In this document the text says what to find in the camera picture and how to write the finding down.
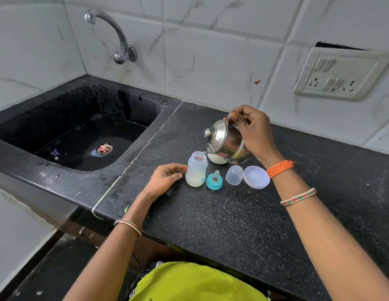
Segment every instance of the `black sink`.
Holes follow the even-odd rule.
[[[161,110],[151,99],[85,84],[2,123],[0,139],[47,161],[94,171],[114,163]]]

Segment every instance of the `stainless steel kettle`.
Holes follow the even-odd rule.
[[[206,149],[210,154],[223,157],[231,164],[241,164],[249,159],[251,153],[247,150],[241,132],[236,125],[218,120],[213,126],[204,131]]]

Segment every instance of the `beaded bracelet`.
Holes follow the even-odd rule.
[[[135,223],[133,223],[131,221],[128,221],[126,219],[117,219],[117,221],[115,222],[114,226],[116,226],[117,223],[123,223],[123,224],[126,224],[127,226],[132,227],[139,234],[139,238],[141,237],[141,229]]]
[[[316,194],[316,192],[317,192],[316,188],[312,188],[312,189],[310,189],[310,190],[308,190],[306,192],[303,192],[303,193],[301,193],[301,194],[299,194],[297,196],[294,196],[294,197],[292,197],[292,198],[290,198],[290,199],[288,199],[286,201],[282,201],[281,205],[282,206],[287,206],[287,205],[299,202],[299,201],[301,201],[301,200],[303,200],[303,199],[305,199],[305,198],[307,198],[309,196],[312,196],[312,195]]]
[[[292,168],[294,164],[295,163],[293,161],[285,160],[277,163],[275,166],[272,166],[271,168],[268,168],[266,172],[268,176],[272,179],[273,177],[277,176],[281,172]]]

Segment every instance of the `water faucet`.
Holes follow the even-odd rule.
[[[95,24],[96,18],[103,19],[107,21],[116,31],[119,36],[119,41],[121,42],[121,51],[115,52],[112,56],[112,59],[117,64],[123,64],[126,62],[126,60],[129,61],[136,61],[137,59],[137,52],[135,48],[131,45],[127,44],[126,36],[123,33],[121,27],[117,24],[117,22],[106,12],[98,9],[89,9],[84,14],[84,21]]]

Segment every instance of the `drain strainer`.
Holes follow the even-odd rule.
[[[108,154],[114,147],[111,144],[102,144],[97,148],[98,154]]]

